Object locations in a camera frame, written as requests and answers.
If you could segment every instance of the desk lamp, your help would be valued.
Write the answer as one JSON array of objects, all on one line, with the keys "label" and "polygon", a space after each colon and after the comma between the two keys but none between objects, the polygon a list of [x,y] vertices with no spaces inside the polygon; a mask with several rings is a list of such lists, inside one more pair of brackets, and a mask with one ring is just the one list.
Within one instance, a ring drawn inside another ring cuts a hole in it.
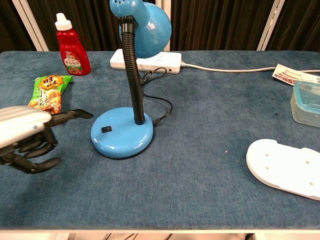
[{"label": "desk lamp", "polygon": [[97,151],[111,159],[127,159],[143,152],[154,136],[154,125],[144,113],[143,95],[136,58],[150,58],[170,40],[171,22],[154,4],[142,0],[110,0],[118,18],[122,52],[132,107],[119,107],[99,116],[91,128]]}]

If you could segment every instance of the power strip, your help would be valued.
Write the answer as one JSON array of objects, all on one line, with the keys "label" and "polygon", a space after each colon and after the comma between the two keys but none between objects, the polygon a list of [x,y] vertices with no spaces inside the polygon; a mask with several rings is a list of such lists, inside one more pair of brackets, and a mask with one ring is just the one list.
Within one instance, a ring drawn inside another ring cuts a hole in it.
[{"label": "power strip", "polygon": [[[139,71],[147,72],[163,67],[166,69],[167,74],[178,74],[181,65],[181,53],[161,51],[150,58],[137,58],[136,64],[138,65]],[[115,51],[110,59],[110,65],[113,69],[126,69],[122,49]],[[164,73],[165,70],[159,69],[157,72]]]}]

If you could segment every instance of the white bottle cap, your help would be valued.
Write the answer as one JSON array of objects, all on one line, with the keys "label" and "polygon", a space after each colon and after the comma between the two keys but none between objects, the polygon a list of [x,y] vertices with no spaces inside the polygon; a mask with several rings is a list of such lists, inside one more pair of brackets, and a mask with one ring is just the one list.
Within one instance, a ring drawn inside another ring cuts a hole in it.
[{"label": "white bottle cap", "polygon": [[56,14],[55,27],[58,31],[66,31],[72,29],[71,21],[67,20],[63,13]]}]

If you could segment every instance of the paper card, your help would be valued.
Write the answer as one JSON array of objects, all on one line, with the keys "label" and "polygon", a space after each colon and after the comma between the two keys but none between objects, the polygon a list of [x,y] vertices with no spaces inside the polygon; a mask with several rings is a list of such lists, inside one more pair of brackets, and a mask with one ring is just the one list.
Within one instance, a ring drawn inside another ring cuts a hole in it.
[{"label": "paper card", "polygon": [[291,86],[298,81],[320,84],[320,76],[297,71],[281,64],[278,64],[272,74],[272,77],[279,79]]}]

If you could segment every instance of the white cable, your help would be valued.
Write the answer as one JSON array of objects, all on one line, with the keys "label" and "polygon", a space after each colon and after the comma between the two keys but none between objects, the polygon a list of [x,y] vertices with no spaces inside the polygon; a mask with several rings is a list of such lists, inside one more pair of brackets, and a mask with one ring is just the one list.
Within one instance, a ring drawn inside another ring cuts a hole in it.
[{"label": "white cable", "polygon": [[[215,68],[208,68],[203,66],[197,66],[193,64],[185,63],[184,61],[181,61],[181,67],[189,67],[194,69],[201,69],[206,71],[212,71],[212,72],[221,72],[221,73],[252,73],[252,72],[261,72],[261,71],[268,71],[268,70],[274,70],[276,67],[270,66],[270,67],[263,67],[263,68],[255,68],[255,69],[215,69]],[[299,70],[303,73],[320,73],[320,70]]]}]

